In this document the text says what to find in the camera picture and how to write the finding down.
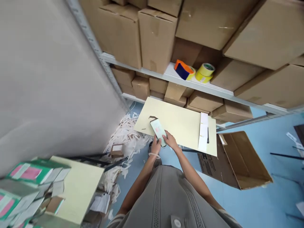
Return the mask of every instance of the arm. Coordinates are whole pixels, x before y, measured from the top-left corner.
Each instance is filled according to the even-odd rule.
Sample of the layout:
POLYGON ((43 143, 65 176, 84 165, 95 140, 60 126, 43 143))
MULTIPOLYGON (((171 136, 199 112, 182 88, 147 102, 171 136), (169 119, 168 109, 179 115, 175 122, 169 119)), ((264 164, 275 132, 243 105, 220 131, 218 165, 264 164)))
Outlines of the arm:
MULTIPOLYGON (((161 149, 162 140, 159 139, 157 143, 156 135, 154 136, 154 140, 151 147, 151 153, 159 154, 161 149)), ((146 161, 143 169, 141 170, 140 174, 136 178, 135 182, 133 183, 132 187, 128 191, 119 211, 117 214, 127 214, 135 204, 136 200, 141 196, 143 193, 145 186, 151 176, 151 172, 153 169, 154 162, 156 160, 156 156, 151 155, 148 160, 146 161)))
POLYGON ((166 131, 167 137, 163 135, 165 142, 174 150, 177 158, 181 164, 184 175, 194 189, 201 195, 209 204, 217 209, 223 209, 220 204, 214 199, 209 188, 199 174, 195 171, 193 166, 190 164, 186 156, 183 154, 181 148, 178 147, 175 138, 166 131))

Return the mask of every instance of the yellow tape roll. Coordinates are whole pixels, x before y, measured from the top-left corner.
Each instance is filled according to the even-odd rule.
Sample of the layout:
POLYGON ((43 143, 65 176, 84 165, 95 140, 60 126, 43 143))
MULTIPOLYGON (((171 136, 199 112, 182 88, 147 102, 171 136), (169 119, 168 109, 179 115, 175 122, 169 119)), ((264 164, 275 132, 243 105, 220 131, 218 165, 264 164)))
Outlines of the yellow tape roll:
POLYGON ((187 79, 186 80, 191 80, 192 78, 193 78, 193 76, 195 76, 195 74, 196 74, 196 70, 193 68, 193 67, 191 67, 191 66, 189 66, 190 68, 191 68, 191 70, 193 70, 193 74, 189 74, 189 76, 187 77, 187 79))
POLYGON ((195 75, 196 80, 198 80, 201 83, 209 82, 212 77, 213 77, 213 75, 206 77, 206 76, 202 75, 200 72, 196 72, 196 75, 195 75))
POLYGON ((205 77, 209 77, 214 71, 215 67, 209 63, 203 63, 198 70, 198 72, 205 77))

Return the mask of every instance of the blue floor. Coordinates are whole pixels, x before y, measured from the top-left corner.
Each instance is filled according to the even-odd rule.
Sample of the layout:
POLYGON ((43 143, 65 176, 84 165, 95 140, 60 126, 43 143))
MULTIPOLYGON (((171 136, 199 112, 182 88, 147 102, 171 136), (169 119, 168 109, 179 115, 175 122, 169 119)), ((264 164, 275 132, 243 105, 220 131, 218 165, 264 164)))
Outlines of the blue floor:
MULTIPOLYGON (((143 104, 136 103, 132 112, 140 114, 142 107, 143 104)), ((254 117, 265 114, 256 109, 252 111, 254 117)), ((201 175, 215 199, 242 227, 304 227, 303 221, 289 216, 303 218, 295 206, 304 199, 303 189, 294 181, 276 176, 303 181, 304 171, 301 168, 304 165, 299 160, 269 154, 274 152, 299 156, 299 153, 292 148, 295 145, 294 142, 286 136, 286 133, 290 132, 297 138, 293 126, 299 124, 304 124, 304 118, 301 114, 294 114, 223 131, 223 133, 245 131, 274 180, 274 183, 268 184, 266 187, 240 191, 204 174, 201 175)), ((121 194, 117 198, 117 202, 112 205, 113 215, 118 212, 128 190, 143 168, 148 156, 147 150, 148 145, 139 154, 133 156, 126 179, 122 175, 119 176, 117 182, 121 194)), ((185 152, 185 155, 193 167, 201 171, 197 155, 189 152, 185 152)), ((160 156, 164 165, 172 165, 181 169, 174 151, 169 147, 161 149, 160 156)))

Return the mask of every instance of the white wall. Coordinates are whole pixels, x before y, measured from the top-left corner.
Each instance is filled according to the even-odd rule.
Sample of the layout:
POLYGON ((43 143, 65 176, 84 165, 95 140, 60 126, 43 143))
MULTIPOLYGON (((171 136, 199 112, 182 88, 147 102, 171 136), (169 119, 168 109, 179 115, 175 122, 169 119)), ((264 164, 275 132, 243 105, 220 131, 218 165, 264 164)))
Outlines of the white wall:
POLYGON ((63 0, 0 3, 0 176, 34 156, 103 151, 125 114, 63 0))

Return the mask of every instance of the hand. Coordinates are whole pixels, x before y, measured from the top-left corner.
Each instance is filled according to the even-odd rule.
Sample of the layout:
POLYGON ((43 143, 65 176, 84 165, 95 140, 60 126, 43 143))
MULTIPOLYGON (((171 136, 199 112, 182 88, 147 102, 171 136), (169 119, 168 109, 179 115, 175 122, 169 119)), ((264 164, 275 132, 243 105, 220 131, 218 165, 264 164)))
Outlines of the hand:
POLYGON ((165 130, 165 132, 167 134, 167 137, 165 135, 162 135, 162 137, 164 138, 166 144, 168 144, 169 147, 175 151, 177 148, 179 148, 175 138, 167 130, 165 130))
POLYGON ((161 144, 162 144, 162 139, 159 139, 157 142, 156 135, 154 135, 153 143, 151 146, 151 153, 159 154, 159 151, 161 150, 161 144))

